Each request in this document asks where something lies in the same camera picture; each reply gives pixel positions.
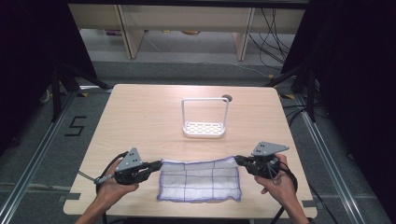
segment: hand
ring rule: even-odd
[[[106,172],[106,175],[114,175],[116,167],[120,162],[121,160],[115,161]],[[99,201],[107,211],[113,204],[118,202],[122,196],[138,188],[138,184],[120,185],[114,178],[110,178],[101,185],[95,200]]]
[[[116,167],[119,165],[120,160],[115,161],[106,175],[114,175]],[[85,213],[77,220],[76,224],[95,223],[100,216],[108,209],[118,202],[125,194],[135,191],[139,188],[138,184],[120,185],[114,178],[105,181],[99,188],[96,198],[91,205],[87,208]]]
[[[288,169],[285,165],[287,164],[286,156],[282,154],[276,154],[276,156],[280,160],[280,166],[283,169]],[[289,202],[290,199],[297,200],[293,182],[283,171],[279,171],[279,174],[274,180],[265,179],[258,175],[254,176],[254,179],[257,183],[264,186],[262,194],[270,192],[271,196],[273,196],[281,205],[285,205],[285,203]]]
[[[285,170],[288,169],[286,167],[288,164],[286,156],[282,154],[276,154],[276,156],[280,160],[280,166]],[[285,172],[279,171],[274,180],[265,179],[258,175],[255,175],[254,179],[264,186],[262,194],[270,192],[271,196],[285,208],[292,223],[308,223],[304,210],[297,199],[293,182]]]

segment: cloth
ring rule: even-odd
[[[208,202],[241,200],[238,164],[233,157],[215,161],[163,160],[160,201]]]

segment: gray floor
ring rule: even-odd
[[[101,30],[81,30],[80,32],[99,78],[109,84],[139,82],[179,84],[182,83],[180,80],[183,76],[199,76],[202,79],[208,79],[207,82],[201,80],[198,83],[202,85],[260,86],[269,80],[269,75],[279,75],[279,70],[268,68],[262,62],[275,68],[281,66],[281,63],[268,56],[262,55],[261,60],[261,55],[251,40],[247,46],[246,59],[238,62],[232,34],[202,32],[198,35],[185,35],[179,31],[170,33],[148,31],[137,57],[134,60],[128,60],[120,36],[109,36]],[[253,34],[253,37],[258,42],[261,40],[257,34]],[[290,45],[293,35],[280,35],[279,38],[285,45]],[[277,50],[272,49],[272,52],[280,57]],[[157,63],[155,71],[147,67],[152,63]],[[177,71],[172,70],[175,69],[175,64],[178,64]],[[230,75],[227,82],[212,79],[208,75],[219,72],[222,76],[227,76],[228,71]],[[290,78],[279,84],[276,87],[279,94],[291,94],[292,81],[293,78]],[[109,93],[89,93],[87,97],[77,97],[73,100],[10,223],[52,223],[55,221],[72,223],[78,218],[68,216],[63,212],[64,196],[73,184],[86,148],[106,106],[108,96]],[[283,106],[297,105],[293,99],[281,99],[281,103]],[[285,108],[285,115],[294,109],[293,107]],[[390,223],[381,204],[364,180],[359,167],[347,158],[347,148],[331,119],[327,118],[325,109],[316,107],[315,112],[318,128],[366,223]],[[51,101],[48,101],[36,110],[30,122],[19,134],[20,145],[10,147],[0,158],[0,203],[6,201],[13,185],[19,181],[25,171],[25,167],[50,126],[51,116]],[[80,137],[67,138],[64,136],[66,133],[75,131],[68,128],[74,116],[87,117],[79,121],[80,125],[84,125],[85,128]],[[338,223],[353,223],[340,200],[340,195],[334,187],[302,116],[296,117],[290,130],[299,150],[308,182],[332,211]],[[318,206],[317,223],[333,223],[316,195],[314,199]],[[268,222],[269,220],[255,220],[255,223]],[[290,222],[281,219],[278,223]]]

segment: white dish rack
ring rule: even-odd
[[[188,101],[220,101],[225,102],[224,118],[222,122],[186,121],[185,102]],[[228,97],[215,98],[185,98],[181,101],[183,114],[183,132],[188,137],[195,138],[220,138],[225,133],[225,123],[230,99]]]

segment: aluminum rail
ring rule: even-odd
[[[305,105],[304,98],[300,94],[296,95],[296,100],[299,105]],[[304,122],[308,127],[308,130],[311,133],[312,138],[314,139],[320,157],[323,159],[326,169],[329,172],[330,178],[332,179],[335,189],[337,190],[338,195],[340,196],[341,202],[343,203],[351,222],[357,224],[366,223],[366,221],[364,220],[361,214],[361,210],[359,209],[359,206],[352,195],[352,192],[347,186],[346,181],[342,177],[334,159],[332,158],[332,153],[327,148],[326,143],[324,142],[320,134],[320,131],[318,130],[317,124],[311,121],[311,118],[309,118],[308,113],[302,112],[302,114],[303,114]]]
[[[32,181],[33,177],[35,176],[36,171],[38,170],[39,165],[43,161],[50,144],[55,137],[62,121],[64,120],[64,115],[71,105],[73,100],[76,98],[76,92],[69,92],[64,100],[63,103],[63,110],[58,118],[51,123],[49,128],[47,129],[44,138],[41,140],[40,144],[38,145],[35,154],[33,155],[32,159],[30,159],[28,165],[26,166],[24,172],[22,173],[20,179],[18,180],[17,184],[15,185],[14,189],[8,195],[6,202],[3,203],[1,206],[0,211],[0,221],[1,224],[8,224],[9,221],[12,219],[15,211],[20,204],[24,193],[29,187],[30,182]]]

